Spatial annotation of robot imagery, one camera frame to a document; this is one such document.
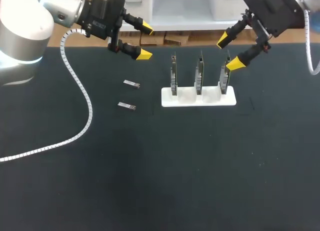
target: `white container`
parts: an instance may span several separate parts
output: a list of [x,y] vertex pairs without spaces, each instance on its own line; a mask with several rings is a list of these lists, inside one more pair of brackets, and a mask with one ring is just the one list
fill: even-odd
[[240,20],[248,6],[243,0],[210,0],[215,21]]
[[154,0],[125,0],[124,8],[127,14],[140,17],[150,23],[152,21]]

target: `black tablecloth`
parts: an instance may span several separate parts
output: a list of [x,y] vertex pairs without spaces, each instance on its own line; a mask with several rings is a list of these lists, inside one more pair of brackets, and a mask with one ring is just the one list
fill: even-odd
[[[92,125],[69,145],[0,164],[0,230],[318,230],[320,75],[307,71],[304,44],[273,45],[234,72],[237,105],[226,107],[161,106],[174,52],[179,86],[193,85],[201,50],[204,85],[213,86],[225,50],[148,50],[150,61],[133,61],[66,49],[92,100]],[[320,57],[319,45],[312,51]],[[29,83],[0,88],[0,117],[0,157],[83,128],[87,104],[58,48]]]

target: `white stand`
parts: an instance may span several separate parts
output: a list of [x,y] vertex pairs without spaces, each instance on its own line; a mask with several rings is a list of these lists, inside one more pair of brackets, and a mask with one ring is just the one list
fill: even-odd
[[219,83],[202,87],[202,95],[197,95],[195,87],[178,87],[177,96],[173,96],[171,87],[164,87],[161,98],[163,107],[234,106],[237,103],[234,88],[228,86],[226,94],[221,94]]

